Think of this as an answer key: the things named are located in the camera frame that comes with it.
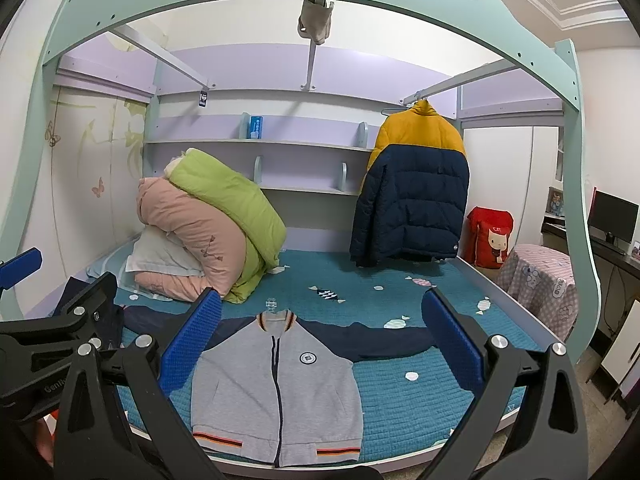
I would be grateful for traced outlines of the pink patterned covered stool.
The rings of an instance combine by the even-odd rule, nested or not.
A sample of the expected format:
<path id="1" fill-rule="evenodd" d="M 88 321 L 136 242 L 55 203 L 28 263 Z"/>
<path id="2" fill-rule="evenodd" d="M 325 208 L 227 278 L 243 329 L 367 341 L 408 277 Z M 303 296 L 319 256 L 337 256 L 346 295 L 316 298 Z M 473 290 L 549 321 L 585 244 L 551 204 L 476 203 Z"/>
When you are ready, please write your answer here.
<path id="1" fill-rule="evenodd" d="M 578 317 L 570 256 L 534 244 L 516 245 L 500 269 L 497 285 L 562 341 Z"/>

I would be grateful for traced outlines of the teal quilted bed cover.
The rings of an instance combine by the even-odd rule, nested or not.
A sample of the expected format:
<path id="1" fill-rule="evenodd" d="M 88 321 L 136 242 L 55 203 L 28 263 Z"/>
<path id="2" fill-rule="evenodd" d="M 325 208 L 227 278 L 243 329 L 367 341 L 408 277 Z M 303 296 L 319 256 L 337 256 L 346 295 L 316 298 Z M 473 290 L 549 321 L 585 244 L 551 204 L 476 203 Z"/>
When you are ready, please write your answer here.
<path id="1" fill-rule="evenodd" d="M 280 255 L 282 271 L 265 275 L 242 304 L 225 304 L 226 318 L 263 310 L 291 310 L 307 321 L 406 330 L 423 324 L 421 300 L 427 286 L 439 288 L 459 312 L 477 319 L 486 334 L 505 336 L 518 348 L 537 344 L 498 304 L 450 262 L 395 262 L 361 270 L 341 252 Z M 445 442 L 472 400 L 435 349 L 408 358 L 366 361 L 354 375 L 363 406 L 364 462 L 390 460 Z"/>

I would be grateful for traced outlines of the mint green bed frame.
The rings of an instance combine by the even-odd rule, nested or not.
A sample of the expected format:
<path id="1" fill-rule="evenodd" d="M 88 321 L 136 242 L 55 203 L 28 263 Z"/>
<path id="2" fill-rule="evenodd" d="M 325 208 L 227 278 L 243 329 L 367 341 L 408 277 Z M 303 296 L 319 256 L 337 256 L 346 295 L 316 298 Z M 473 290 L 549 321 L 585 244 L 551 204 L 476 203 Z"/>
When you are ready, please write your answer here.
<path id="1" fill-rule="evenodd" d="M 217 0 L 61 0 L 53 7 L 46 36 L 38 41 L 32 84 L 20 127 L 22 145 L 12 174 L 1 181 L 8 197 L 1 207 L 1 252 L 13 257 L 21 246 L 39 174 L 44 123 L 60 57 L 78 44 L 114 32 L 122 24 L 180 6 Z M 525 70 L 564 103 L 564 205 L 567 244 L 576 280 L 579 315 L 566 340 L 577 360 L 588 347 L 600 318 L 601 286 L 587 228 L 584 190 L 582 83 L 574 44 L 553 47 L 523 27 L 501 0 L 342 0 L 375 6 L 431 23 L 472 40 Z"/>

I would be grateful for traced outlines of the red cartoon bag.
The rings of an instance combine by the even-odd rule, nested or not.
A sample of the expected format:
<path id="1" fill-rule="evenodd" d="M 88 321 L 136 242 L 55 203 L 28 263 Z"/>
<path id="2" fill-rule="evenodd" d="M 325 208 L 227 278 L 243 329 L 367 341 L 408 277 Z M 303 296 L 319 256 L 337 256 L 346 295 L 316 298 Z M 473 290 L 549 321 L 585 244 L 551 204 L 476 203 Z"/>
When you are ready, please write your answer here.
<path id="1" fill-rule="evenodd" d="M 500 269 L 508 256 L 513 227 L 509 211 L 474 207 L 466 217 L 462 258 L 472 266 Z"/>

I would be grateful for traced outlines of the grey cloth hanging overhead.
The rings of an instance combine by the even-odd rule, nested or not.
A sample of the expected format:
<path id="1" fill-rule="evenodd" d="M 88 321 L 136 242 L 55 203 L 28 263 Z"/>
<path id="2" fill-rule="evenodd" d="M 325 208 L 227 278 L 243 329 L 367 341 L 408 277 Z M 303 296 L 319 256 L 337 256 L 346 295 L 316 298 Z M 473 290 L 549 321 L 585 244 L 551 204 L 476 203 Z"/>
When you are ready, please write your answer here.
<path id="1" fill-rule="evenodd" d="M 304 0 L 297 21 L 298 36 L 321 46 L 330 36 L 333 2 Z"/>

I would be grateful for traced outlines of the light blue pillow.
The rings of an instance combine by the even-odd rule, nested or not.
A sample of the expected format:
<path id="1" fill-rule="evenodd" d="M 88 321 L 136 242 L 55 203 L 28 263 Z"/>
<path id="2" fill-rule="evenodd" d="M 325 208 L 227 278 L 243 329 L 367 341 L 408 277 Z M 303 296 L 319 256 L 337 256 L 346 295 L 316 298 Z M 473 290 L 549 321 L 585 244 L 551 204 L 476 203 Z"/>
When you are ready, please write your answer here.
<path id="1" fill-rule="evenodd" d="M 162 278 L 202 278 L 201 263 L 183 246 L 174 233 L 165 233 L 155 226 L 146 226 L 139 236 L 91 263 L 86 270 L 89 278 L 99 278 L 105 272 L 115 275 L 119 288 L 145 297 L 155 297 L 137 285 L 134 274 L 158 273 Z"/>

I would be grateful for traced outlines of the yellow navy puffer jacket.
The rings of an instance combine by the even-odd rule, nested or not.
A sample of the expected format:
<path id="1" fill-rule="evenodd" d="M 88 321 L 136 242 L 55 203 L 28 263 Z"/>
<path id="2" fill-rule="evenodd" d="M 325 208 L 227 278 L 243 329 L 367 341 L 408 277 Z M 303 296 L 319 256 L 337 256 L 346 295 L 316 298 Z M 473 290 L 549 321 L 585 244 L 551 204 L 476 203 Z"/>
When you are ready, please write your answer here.
<path id="1" fill-rule="evenodd" d="M 470 170 L 462 136 L 427 100 L 378 129 L 356 203 L 349 255 L 432 261 L 459 250 Z"/>

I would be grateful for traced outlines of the grey navy baseball jacket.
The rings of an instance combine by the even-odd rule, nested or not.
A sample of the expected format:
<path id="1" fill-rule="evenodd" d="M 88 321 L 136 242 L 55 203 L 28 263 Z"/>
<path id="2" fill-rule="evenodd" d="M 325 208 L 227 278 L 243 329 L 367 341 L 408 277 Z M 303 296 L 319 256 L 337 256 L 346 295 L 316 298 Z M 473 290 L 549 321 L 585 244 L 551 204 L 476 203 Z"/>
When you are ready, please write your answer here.
<path id="1" fill-rule="evenodd" d="M 363 411 L 355 364 L 434 344 L 425 327 L 338 326 L 289 310 L 227 318 L 186 380 L 192 436 L 209 452 L 277 467 L 356 462 Z"/>

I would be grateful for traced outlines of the black computer monitor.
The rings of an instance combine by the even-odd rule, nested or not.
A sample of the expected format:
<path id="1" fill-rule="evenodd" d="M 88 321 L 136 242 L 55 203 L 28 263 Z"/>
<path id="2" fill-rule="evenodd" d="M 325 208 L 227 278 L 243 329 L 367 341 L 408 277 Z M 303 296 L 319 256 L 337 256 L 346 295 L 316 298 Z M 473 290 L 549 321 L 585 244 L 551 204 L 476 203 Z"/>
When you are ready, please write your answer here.
<path id="1" fill-rule="evenodd" d="M 588 226 L 604 234 L 609 245 L 630 244 L 638 219 L 639 205 L 600 190 L 593 193 Z"/>

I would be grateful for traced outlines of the dark desk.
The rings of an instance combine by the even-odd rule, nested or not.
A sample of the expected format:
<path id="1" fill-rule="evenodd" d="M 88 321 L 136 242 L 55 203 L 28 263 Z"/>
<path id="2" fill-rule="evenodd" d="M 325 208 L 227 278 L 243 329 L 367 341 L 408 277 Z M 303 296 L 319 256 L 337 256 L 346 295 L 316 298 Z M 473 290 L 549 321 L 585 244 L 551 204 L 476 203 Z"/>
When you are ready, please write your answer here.
<path id="1" fill-rule="evenodd" d="M 564 240 L 564 242 L 567 241 L 564 224 L 553 223 L 549 222 L 548 219 L 544 219 L 540 232 L 542 235 L 552 235 Z M 634 260 L 626 254 L 616 252 L 613 248 L 609 248 L 605 244 L 598 242 L 594 237 L 590 240 L 590 244 L 593 257 L 607 261 L 613 268 L 623 274 L 631 276 L 635 280 L 640 278 L 639 263 L 637 260 Z"/>

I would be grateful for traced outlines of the blue box on shelf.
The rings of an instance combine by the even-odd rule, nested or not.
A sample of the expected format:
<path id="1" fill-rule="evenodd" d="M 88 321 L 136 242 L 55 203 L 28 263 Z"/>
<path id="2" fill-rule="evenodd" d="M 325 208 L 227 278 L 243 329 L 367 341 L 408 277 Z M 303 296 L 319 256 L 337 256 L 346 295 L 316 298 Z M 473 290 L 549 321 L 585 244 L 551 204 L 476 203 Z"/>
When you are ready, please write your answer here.
<path id="1" fill-rule="evenodd" d="M 264 118 L 262 116 L 250 116 L 248 123 L 247 137 L 252 140 L 262 138 L 262 129 L 264 128 Z"/>

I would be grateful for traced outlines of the pink folded duvet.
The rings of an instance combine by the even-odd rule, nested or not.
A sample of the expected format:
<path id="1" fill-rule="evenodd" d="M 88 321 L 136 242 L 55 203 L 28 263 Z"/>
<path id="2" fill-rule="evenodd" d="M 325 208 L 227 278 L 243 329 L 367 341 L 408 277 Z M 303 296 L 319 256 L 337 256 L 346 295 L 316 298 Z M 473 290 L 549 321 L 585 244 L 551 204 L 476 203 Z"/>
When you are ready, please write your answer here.
<path id="1" fill-rule="evenodd" d="M 165 178 L 145 178 L 137 196 L 139 220 L 177 237 L 202 266 L 201 276 L 157 275 L 149 271 L 140 283 L 154 292 L 192 301 L 210 287 L 230 297 L 245 264 L 246 240 L 241 229 L 223 212 L 198 200 Z"/>

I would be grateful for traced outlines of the green folded duvet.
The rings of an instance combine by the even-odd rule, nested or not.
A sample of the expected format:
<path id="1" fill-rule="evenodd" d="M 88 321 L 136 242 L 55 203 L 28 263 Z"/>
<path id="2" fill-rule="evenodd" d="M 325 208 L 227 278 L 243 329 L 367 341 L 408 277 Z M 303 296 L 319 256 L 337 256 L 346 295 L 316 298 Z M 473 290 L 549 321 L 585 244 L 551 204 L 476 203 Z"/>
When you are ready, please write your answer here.
<path id="1" fill-rule="evenodd" d="M 216 157 L 188 148 L 171 159 L 164 176 L 180 190 L 225 214 L 243 232 L 245 263 L 227 300 L 242 304 L 267 271 L 279 265 L 286 227 L 260 187 Z"/>

